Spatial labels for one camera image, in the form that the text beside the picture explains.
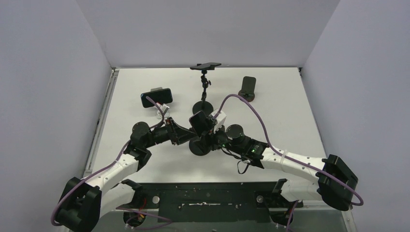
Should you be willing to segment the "black round base stand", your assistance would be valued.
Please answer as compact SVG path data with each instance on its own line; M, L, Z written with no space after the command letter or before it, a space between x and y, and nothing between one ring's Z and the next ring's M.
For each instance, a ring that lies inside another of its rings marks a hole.
M192 139L189 141L189 149L191 153L196 156L207 155L212 148L212 141L210 136L201 136L200 138Z

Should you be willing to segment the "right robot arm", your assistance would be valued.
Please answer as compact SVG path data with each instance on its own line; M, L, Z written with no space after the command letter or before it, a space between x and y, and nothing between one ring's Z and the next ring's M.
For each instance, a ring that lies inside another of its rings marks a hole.
M278 187L272 192L273 203L277 206L294 201L322 200L336 210L348 211L354 205L353 192L358 178L336 155L315 158L270 147L246 136L237 124L228 129L203 132L195 144L205 154L224 148L251 166L300 177L301 181L278 181Z

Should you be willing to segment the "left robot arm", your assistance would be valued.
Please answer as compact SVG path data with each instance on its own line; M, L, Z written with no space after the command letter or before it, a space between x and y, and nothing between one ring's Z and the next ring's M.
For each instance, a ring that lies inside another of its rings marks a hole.
M146 122L136 123L129 141L111 164L87 177L73 177L67 182L52 212L51 224L74 232L92 231L100 217L115 208L114 199L103 203L103 197L113 195L117 186L127 184L127 176L147 164L152 155L148 148L167 141L181 145L196 137L194 129L178 125L171 117L153 128Z

